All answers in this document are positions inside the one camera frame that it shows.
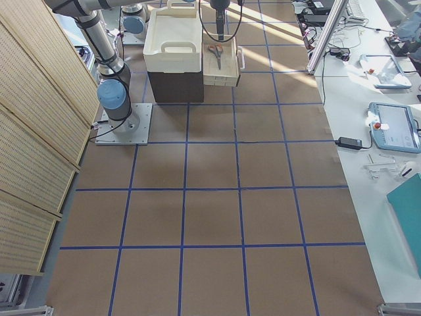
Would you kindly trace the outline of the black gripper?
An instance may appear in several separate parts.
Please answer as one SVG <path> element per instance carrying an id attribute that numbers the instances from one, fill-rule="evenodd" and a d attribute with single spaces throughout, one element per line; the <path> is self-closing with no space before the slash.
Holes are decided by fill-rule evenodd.
<path id="1" fill-rule="evenodd" d="M 216 10 L 216 33 L 218 40 L 224 40 L 225 9 L 230 6 L 230 0 L 210 0 L 210 6 Z"/>

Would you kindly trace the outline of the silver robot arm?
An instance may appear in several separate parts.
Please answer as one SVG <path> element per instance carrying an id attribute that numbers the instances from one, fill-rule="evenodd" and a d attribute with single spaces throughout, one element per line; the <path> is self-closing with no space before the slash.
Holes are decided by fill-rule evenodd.
<path id="1" fill-rule="evenodd" d="M 47 1 L 57 14 L 73 18 L 98 62 L 103 81 L 97 97 L 108 115 L 111 132 L 125 133 L 139 126 L 130 101 L 129 66 L 111 43 L 101 10 L 135 7 L 136 1 Z M 167 6 L 150 16 L 150 29 L 143 52 L 155 93 L 165 84 L 168 97 L 158 102 L 203 101 L 203 25 L 200 1 L 168 1 Z"/>
<path id="2" fill-rule="evenodd" d="M 136 3 L 122 6 L 122 25 L 126 32 L 137 38 L 144 38 L 149 22 L 149 9 L 147 5 Z"/>

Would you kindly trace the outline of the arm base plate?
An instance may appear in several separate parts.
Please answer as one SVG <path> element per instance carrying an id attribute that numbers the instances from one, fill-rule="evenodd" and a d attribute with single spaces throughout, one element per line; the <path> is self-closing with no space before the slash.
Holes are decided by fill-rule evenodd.
<path id="1" fill-rule="evenodd" d="M 109 120 L 105 110 L 101 120 L 106 120 L 97 129 L 96 145 L 147 145 L 153 111 L 152 103 L 132 103 L 132 114 L 120 126 L 120 122 Z"/>

